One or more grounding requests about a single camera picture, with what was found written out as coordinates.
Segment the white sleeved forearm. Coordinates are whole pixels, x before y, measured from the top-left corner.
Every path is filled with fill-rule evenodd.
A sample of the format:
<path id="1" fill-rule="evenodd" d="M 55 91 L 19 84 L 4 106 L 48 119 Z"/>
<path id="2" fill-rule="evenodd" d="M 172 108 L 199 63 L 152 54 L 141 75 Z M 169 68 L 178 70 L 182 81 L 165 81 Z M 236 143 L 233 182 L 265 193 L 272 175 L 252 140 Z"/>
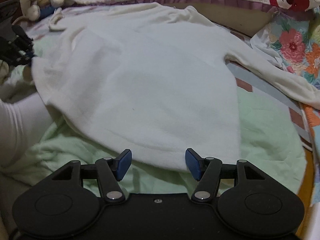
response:
<path id="1" fill-rule="evenodd" d="M 38 93 L 16 103 L 1 101 L 1 167 L 13 165 L 35 145 L 58 113 Z"/>

